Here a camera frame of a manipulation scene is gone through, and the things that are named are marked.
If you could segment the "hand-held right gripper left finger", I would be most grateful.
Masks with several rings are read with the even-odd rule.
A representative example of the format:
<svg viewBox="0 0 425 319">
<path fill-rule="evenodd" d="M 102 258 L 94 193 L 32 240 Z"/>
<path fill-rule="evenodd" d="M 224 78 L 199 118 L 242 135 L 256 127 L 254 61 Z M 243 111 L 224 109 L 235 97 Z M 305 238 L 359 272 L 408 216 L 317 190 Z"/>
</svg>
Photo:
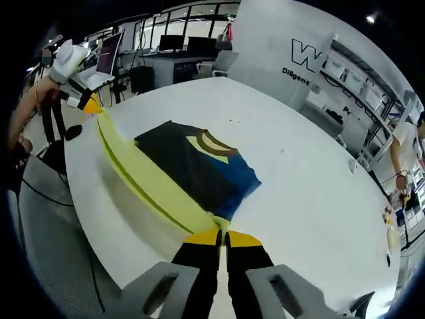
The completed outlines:
<svg viewBox="0 0 425 319">
<path fill-rule="evenodd" d="M 122 318 L 208 318 L 217 292 L 221 231 L 195 233 L 122 291 Z"/>
</svg>

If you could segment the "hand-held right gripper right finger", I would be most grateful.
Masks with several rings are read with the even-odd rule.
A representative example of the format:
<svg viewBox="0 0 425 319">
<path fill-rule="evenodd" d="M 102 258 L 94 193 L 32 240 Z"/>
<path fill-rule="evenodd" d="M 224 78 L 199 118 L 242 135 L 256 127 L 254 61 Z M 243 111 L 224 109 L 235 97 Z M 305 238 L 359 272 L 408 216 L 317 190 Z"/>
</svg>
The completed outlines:
<svg viewBox="0 0 425 319">
<path fill-rule="evenodd" d="M 251 235 L 225 236 L 228 293 L 237 318 L 331 318 L 323 292 L 286 265 L 275 265 Z"/>
</svg>

